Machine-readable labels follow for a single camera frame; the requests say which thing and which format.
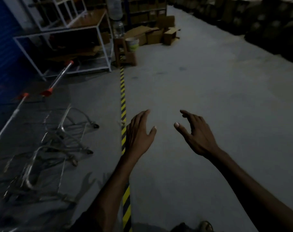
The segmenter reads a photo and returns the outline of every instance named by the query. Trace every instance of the floor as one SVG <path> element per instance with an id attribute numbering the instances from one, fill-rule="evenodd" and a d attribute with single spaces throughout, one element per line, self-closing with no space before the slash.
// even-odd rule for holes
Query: floor
<path id="1" fill-rule="evenodd" d="M 128 120 L 151 109 L 147 128 L 158 130 L 130 176 L 133 231 L 167 232 L 181 222 L 194 228 L 201 220 L 215 231 L 257 231 L 220 172 L 173 124 L 189 128 L 179 109 L 203 116 L 219 146 L 293 209 L 293 64 L 181 10 L 169 6 L 168 15 L 175 15 L 180 40 L 140 47 L 138 66 L 124 71 Z M 66 102 L 100 125 L 83 138 L 94 154 L 78 154 L 79 166 L 65 169 L 61 191 L 74 195 L 77 207 L 29 206 L 27 219 L 16 219 L 24 225 L 74 222 L 121 155 L 119 70 L 64 82 L 58 92 Z"/>

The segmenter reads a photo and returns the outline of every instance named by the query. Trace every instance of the wooden stand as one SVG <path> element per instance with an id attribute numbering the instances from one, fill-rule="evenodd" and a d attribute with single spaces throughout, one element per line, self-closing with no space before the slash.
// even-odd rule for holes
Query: wooden stand
<path id="1" fill-rule="evenodd" d="M 135 52 L 129 52 L 127 50 L 126 42 L 124 38 L 120 39 L 113 39 L 114 41 L 114 52 L 115 52 L 115 61 L 117 67 L 120 67 L 121 64 L 129 63 L 132 66 L 137 66 L 137 60 L 136 60 L 136 53 Z"/>

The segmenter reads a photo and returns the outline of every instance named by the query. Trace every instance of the hazard tape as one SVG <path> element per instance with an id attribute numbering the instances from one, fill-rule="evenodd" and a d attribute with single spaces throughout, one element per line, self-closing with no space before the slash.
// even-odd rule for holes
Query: hazard tape
<path id="1" fill-rule="evenodd" d="M 121 73 L 121 122 L 122 122 L 122 155 L 125 153 L 126 144 L 126 99 L 125 99 L 125 78 L 124 67 L 120 69 Z M 131 207 L 129 182 L 126 184 L 123 195 L 123 231 L 132 232 L 131 227 Z"/>

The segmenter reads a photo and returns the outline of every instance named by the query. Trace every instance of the white bucket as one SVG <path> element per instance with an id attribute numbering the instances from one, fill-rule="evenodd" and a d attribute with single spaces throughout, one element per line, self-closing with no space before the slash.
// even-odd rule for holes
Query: white bucket
<path id="1" fill-rule="evenodd" d="M 139 39 L 135 37 L 126 38 L 125 41 L 130 52 L 136 51 L 136 49 L 139 47 Z"/>

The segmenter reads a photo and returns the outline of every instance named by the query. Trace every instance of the person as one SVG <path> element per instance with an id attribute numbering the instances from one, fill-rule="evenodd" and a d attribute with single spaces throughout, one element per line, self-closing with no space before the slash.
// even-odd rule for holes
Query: person
<path id="1" fill-rule="evenodd" d="M 179 123 L 174 124 L 175 129 L 196 154 L 209 160 L 222 173 L 257 230 L 293 232 L 293 210 L 257 183 L 218 147 L 209 125 L 201 116 L 184 110 L 180 112 L 189 121 L 191 133 Z M 156 135 L 156 127 L 146 133 L 149 113 L 150 110 L 146 110 L 137 114 L 127 125 L 124 155 L 94 202 L 69 231 L 113 230 L 129 175 Z M 182 223 L 172 231 L 213 231 L 213 228 L 209 222 L 202 222 L 198 230 L 191 230 Z"/>

